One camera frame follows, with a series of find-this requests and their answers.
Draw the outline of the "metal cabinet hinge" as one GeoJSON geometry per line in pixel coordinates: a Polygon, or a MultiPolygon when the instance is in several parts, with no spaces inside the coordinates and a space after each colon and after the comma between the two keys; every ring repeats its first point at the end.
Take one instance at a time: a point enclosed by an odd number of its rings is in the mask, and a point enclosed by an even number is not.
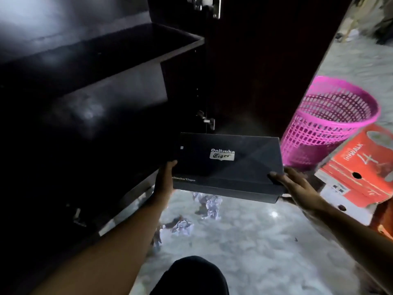
{"type": "Polygon", "coordinates": [[[210,128],[210,130],[215,130],[215,119],[214,118],[207,118],[205,116],[205,113],[201,110],[199,110],[196,114],[207,126],[210,128]]]}
{"type": "Polygon", "coordinates": [[[192,4],[197,11],[209,9],[214,19],[220,19],[222,0],[187,0],[187,2],[192,4]]]}

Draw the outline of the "person's left forearm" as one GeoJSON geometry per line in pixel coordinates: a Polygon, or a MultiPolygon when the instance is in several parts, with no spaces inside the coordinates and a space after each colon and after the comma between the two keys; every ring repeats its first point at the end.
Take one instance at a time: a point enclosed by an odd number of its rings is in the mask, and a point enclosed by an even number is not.
{"type": "Polygon", "coordinates": [[[172,192],[155,192],[127,220],[62,264],[31,295],[129,295],[172,192]]]}

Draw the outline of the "dark wooden cabinet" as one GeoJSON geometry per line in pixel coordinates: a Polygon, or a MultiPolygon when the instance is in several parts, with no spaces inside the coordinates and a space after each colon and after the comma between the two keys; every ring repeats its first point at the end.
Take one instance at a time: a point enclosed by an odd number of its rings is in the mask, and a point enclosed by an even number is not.
{"type": "Polygon", "coordinates": [[[206,133],[187,0],[0,0],[0,295],[27,295],[206,133]]]}

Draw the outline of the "person's right forearm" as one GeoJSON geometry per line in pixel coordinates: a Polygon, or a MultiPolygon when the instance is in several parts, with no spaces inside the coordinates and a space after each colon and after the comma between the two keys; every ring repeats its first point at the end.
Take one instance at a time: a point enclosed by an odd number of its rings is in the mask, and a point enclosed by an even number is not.
{"type": "Polygon", "coordinates": [[[365,281],[373,281],[386,294],[393,295],[393,241],[326,204],[306,210],[305,215],[321,224],[356,262],[365,281]]]}

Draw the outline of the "crumpled white paper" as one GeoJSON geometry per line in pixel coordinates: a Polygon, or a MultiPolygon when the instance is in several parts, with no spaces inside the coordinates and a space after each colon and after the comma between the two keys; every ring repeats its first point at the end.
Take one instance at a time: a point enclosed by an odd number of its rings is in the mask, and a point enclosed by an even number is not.
{"type": "Polygon", "coordinates": [[[219,208],[222,198],[217,195],[193,192],[194,202],[200,204],[199,209],[195,212],[202,219],[220,220],[219,208]]]}
{"type": "Polygon", "coordinates": [[[190,236],[193,231],[194,223],[182,215],[175,217],[172,221],[167,223],[159,223],[154,236],[150,242],[152,247],[160,247],[162,244],[161,231],[167,230],[176,236],[185,235],[190,236]]]}

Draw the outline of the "person's knee in dark trousers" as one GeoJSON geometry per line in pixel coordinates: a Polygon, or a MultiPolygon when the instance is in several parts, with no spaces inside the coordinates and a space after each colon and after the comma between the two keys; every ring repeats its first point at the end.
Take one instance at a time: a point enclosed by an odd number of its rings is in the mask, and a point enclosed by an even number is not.
{"type": "Polygon", "coordinates": [[[221,270],[200,256],[176,260],[149,295],[229,295],[221,270]]]}

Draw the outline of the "person's left hand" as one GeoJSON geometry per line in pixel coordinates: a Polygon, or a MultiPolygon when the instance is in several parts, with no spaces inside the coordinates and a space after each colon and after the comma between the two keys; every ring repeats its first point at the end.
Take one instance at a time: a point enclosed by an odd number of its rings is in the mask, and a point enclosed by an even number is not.
{"type": "Polygon", "coordinates": [[[160,167],[156,176],[155,187],[153,192],[153,202],[159,204],[163,208],[166,208],[171,195],[174,192],[173,189],[165,189],[165,165],[160,167]]]}

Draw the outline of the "person's right hand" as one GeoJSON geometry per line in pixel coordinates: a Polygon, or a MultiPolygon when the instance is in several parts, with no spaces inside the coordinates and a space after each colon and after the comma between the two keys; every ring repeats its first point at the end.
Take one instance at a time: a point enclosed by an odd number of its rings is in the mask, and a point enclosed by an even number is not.
{"type": "Polygon", "coordinates": [[[304,174],[293,168],[284,167],[284,173],[281,175],[286,175],[288,194],[291,195],[292,201],[305,213],[311,215],[328,208],[329,204],[311,186],[304,174]]]}

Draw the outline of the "pink plastic mesh basket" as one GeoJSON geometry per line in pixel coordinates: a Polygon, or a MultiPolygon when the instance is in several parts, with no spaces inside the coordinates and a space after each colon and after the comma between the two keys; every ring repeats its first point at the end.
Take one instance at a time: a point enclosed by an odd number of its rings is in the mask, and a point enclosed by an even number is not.
{"type": "Polygon", "coordinates": [[[377,100],[345,80],[316,76],[280,140],[284,166],[315,168],[381,114],[377,100]]]}

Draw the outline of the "dark wooden cabinet door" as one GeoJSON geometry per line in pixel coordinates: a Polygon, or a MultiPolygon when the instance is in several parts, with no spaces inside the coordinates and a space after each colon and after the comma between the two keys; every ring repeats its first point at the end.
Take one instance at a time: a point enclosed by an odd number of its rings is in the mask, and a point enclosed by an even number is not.
{"type": "Polygon", "coordinates": [[[353,0],[222,0],[209,41],[215,133],[281,138],[353,0]]]}

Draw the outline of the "dark blue shoe box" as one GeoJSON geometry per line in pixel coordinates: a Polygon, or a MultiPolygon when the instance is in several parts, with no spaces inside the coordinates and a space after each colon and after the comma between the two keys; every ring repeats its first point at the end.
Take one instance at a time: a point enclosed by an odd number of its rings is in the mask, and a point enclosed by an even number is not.
{"type": "Polygon", "coordinates": [[[175,189],[273,204],[286,193],[269,175],[283,174],[278,137],[181,133],[174,158],[175,189]]]}

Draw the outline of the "red and white shoe box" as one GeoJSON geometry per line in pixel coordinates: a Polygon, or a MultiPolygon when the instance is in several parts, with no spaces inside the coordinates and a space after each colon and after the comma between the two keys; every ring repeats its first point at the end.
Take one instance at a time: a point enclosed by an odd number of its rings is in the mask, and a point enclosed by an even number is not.
{"type": "Polygon", "coordinates": [[[393,197],[393,133],[371,124],[351,138],[319,168],[325,183],[320,195],[363,225],[370,225],[378,204],[393,197]]]}

